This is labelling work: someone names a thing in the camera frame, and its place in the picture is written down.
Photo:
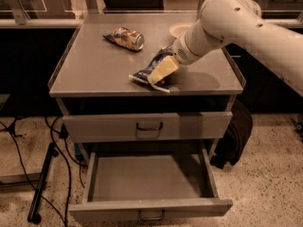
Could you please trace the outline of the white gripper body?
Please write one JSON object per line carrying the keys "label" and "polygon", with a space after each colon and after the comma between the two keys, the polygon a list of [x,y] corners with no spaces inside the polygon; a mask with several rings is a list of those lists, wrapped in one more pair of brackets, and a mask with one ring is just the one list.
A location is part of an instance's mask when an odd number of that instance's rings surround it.
{"label": "white gripper body", "polygon": [[202,57],[197,40],[186,35],[182,35],[174,41],[172,52],[176,60],[184,65],[192,64]]}

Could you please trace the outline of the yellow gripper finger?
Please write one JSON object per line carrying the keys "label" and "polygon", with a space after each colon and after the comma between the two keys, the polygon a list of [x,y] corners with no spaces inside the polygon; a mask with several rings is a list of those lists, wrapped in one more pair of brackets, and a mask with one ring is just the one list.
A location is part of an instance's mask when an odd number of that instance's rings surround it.
{"label": "yellow gripper finger", "polygon": [[179,68],[179,62],[173,56],[166,56],[148,75],[148,82],[156,84]]}

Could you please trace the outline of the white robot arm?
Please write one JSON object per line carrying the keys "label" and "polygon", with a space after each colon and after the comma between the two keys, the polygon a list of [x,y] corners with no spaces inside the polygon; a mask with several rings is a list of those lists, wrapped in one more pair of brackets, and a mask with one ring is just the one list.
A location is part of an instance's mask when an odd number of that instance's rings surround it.
{"label": "white robot arm", "polygon": [[252,0],[205,0],[197,21],[179,36],[167,59],[148,75],[156,84],[180,64],[193,64],[212,50],[236,44],[303,96],[303,35],[260,17]]}

